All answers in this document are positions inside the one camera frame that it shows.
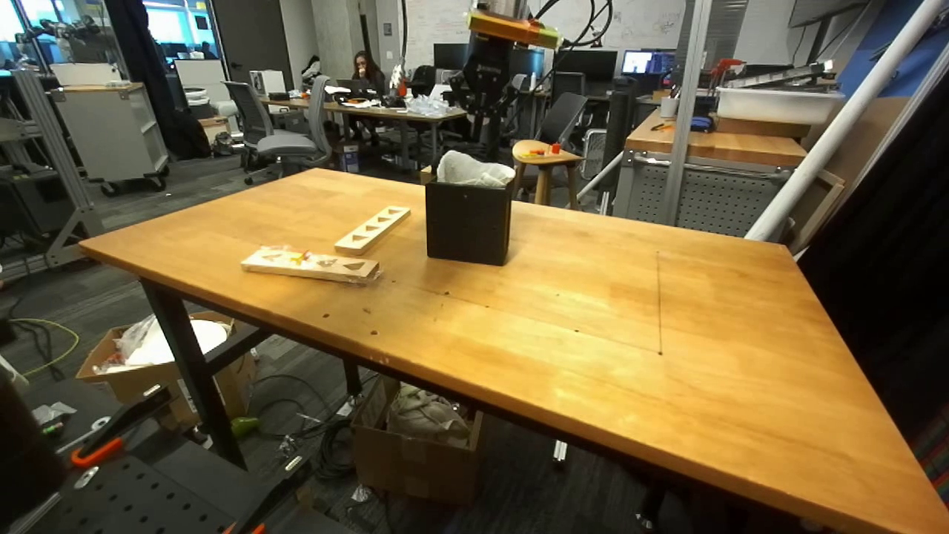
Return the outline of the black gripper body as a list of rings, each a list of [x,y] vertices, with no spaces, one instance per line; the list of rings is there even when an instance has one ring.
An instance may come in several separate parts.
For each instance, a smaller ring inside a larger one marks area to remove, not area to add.
[[[475,112],[475,127],[494,127],[506,106],[506,82],[513,64],[513,42],[472,36],[461,63],[461,79]]]

